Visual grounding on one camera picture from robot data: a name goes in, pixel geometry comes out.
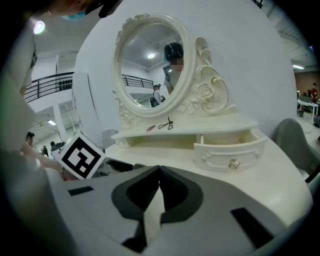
hair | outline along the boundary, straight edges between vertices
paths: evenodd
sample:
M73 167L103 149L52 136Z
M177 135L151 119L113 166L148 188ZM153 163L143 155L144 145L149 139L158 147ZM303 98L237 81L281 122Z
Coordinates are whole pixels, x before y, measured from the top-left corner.
M172 42L164 47L164 56L168 62L172 59L182 59L184 57L184 49L178 42Z

face mask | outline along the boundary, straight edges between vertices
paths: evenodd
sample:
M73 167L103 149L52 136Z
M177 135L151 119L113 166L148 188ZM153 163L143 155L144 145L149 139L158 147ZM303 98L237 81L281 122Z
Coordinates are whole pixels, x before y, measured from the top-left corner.
M61 16L63 19L65 20L70 20L70 21L79 21L81 20L84 16L86 16L86 12L79 12L77 14L74 15L65 15L65 16Z

vanity table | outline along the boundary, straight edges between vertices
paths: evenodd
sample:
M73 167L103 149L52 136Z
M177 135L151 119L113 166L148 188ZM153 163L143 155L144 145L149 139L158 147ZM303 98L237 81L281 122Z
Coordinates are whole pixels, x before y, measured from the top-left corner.
M144 30L159 26L177 34L174 38L183 46L184 66L171 95L159 106L145 107L124 86L122 65L127 48L145 36ZM107 157L227 182L275 213L286 227L309 212L313 200L308 186L282 150L257 129L257 123L229 101L227 86L211 66L204 38L193 37L170 15L137 15L118 33L113 64L113 93L123 130L111 137L115 144L106 149ZM168 117L173 127L159 128L168 123Z

drawer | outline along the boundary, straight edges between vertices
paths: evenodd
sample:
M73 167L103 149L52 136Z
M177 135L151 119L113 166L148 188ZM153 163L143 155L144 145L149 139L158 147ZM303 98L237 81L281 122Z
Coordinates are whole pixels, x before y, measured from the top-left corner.
M214 172L238 172L255 167L267 143L258 129L234 133L202 134L194 144L197 168Z

chair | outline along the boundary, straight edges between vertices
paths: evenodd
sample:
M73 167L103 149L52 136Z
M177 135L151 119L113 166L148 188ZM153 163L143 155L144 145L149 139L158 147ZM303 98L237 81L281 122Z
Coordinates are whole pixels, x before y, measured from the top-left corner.
M271 139L290 158L302 176L303 172L307 173L309 177L306 182L313 195L320 184L320 155L308 144L301 125L287 118L278 125Z

